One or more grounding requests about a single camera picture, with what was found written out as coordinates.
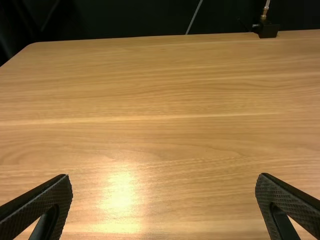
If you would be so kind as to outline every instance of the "wood grain surface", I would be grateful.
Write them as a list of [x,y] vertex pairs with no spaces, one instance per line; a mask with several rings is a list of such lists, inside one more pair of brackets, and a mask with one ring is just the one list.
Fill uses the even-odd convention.
[[0,205],[66,173],[62,240],[269,239],[260,173],[320,199],[319,43],[307,30],[27,46],[0,68]]

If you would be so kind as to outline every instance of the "black background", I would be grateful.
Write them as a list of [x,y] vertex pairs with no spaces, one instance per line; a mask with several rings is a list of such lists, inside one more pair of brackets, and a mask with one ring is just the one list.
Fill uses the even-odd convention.
[[[248,32],[266,0],[203,0],[189,34]],[[0,65],[38,41],[185,34],[199,0],[0,0]],[[32,24],[21,19],[22,5]],[[280,30],[320,29],[320,0],[271,0]]]

